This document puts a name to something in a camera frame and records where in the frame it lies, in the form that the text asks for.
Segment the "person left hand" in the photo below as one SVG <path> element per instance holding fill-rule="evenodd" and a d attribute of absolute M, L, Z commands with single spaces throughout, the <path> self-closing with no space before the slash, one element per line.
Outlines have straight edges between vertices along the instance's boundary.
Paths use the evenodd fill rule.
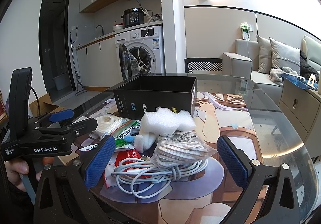
<path fill-rule="evenodd" d="M 53 164 L 54 157 L 42 158 L 42 163 L 43 163 L 43 166 L 45 166 L 46 164 Z M 5 165 L 9 182 L 11 182 L 19 190 L 26 192 L 26 188 L 22 183 L 20 175 L 27 175 L 29 173 L 29 166 L 27 162 L 21 159 L 15 159 L 12 161 L 4 162 L 4 165 Z M 41 174 L 42 174 L 42 171 L 38 172 L 35 175 L 37 181 L 40 180 Z"/>

